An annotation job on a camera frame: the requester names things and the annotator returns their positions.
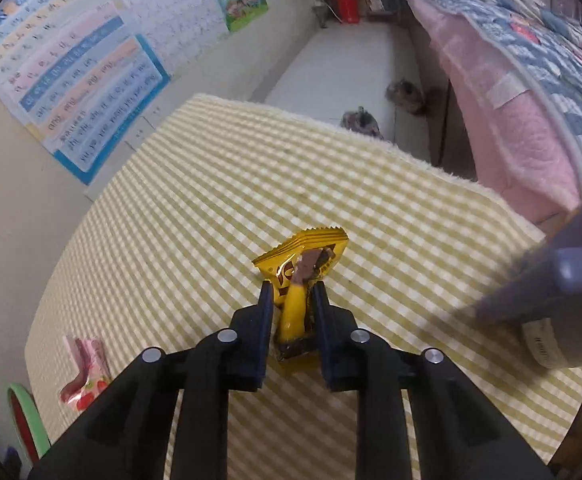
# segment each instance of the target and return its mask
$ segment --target red bin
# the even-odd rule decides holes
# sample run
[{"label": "red bin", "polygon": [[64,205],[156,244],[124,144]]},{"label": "red bin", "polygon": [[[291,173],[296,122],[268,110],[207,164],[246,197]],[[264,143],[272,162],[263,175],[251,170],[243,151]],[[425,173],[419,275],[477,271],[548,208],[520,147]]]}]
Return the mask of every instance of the red bin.
[{"label": "red bin", "polygon": [[344,23],[359,23],[360,12],[357,9],[357,0],[337,0],[340,20]]}]

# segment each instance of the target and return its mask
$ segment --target silver screw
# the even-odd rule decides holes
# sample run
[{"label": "silver screw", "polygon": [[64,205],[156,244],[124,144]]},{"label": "silver screw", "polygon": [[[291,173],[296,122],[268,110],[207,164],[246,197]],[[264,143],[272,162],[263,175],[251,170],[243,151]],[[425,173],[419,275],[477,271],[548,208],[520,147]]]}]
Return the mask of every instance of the silver screw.
[{"label": "silver screw", "polygon": [[142,361],[145,363],[154,363],[162,359],[162,352],[159,348],[147,348],[142,352]]},{"label": "silver screw", "polygon": [[225,328],[217,333],[217,338],[220,343],[232,343],[238,338],[238,333],[231,328]]},{"label": "silver screw", "polygon": [[356,343],[366,343],[371,338],[371,335],[366,331],[358,328],[351,332],[351,339]]},{"label": "silver screw", "polygon": [[424,359],[430,363],[433,363],[434,365],[437,365],[444,360],[444,354],[437,348],[429,348],[426,352],[424,352]]}]

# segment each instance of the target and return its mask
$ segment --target bed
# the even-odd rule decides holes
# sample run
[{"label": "bed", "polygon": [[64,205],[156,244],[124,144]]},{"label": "bed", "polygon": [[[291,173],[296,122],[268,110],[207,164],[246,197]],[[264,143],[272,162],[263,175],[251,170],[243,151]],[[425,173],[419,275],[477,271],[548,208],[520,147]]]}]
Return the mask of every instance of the bed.
[{"label": "bed", "polygon": [[407,1],[453,86],[479,182],[540,227],[564,218],[582,200],[582,23],[536,0]]}]

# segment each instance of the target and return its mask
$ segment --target yellow and white gingham cloth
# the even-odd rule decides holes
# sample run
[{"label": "yellow and white gingham cloth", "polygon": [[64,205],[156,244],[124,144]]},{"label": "yellow and white gingham cloth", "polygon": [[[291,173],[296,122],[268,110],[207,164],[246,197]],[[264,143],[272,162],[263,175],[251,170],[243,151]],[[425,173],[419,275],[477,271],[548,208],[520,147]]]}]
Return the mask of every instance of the yellow and white gingham cloth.
[{"label": "yellow and white gingham cloth", "polygon": [[[147,346],[190,348],[255,302],[255,256],[316,226],[350,237],[325,280],[333,304],[397,348],[442,349],[551,457],[582,401],[582,368],[542,369],[465,308],[541,233],[483,187],[384,142],[210,96],[117,173],[53,272],[26,343],[51,440],[76,418],[58,398],[72,378],[64,334],[100,336],[113,375]],[[231,480],[352,479],[355,443],[356,396],[328,393],[317,372],[269,367],[260,392],[231,394]]]}]

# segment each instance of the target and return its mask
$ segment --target pink blanket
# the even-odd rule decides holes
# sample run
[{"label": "pink blanket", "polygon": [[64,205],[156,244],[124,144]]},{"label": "pink blanket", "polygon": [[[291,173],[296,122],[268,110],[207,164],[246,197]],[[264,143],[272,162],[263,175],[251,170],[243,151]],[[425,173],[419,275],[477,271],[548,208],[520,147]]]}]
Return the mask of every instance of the pink blanket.
[{"label": "pink blanket", "polygon": [[479,182],[541,228],[572,211],[577,177],[541,102],[523,88],[506,97],[517,69],[465,17],[408,2],[455,90]]}]

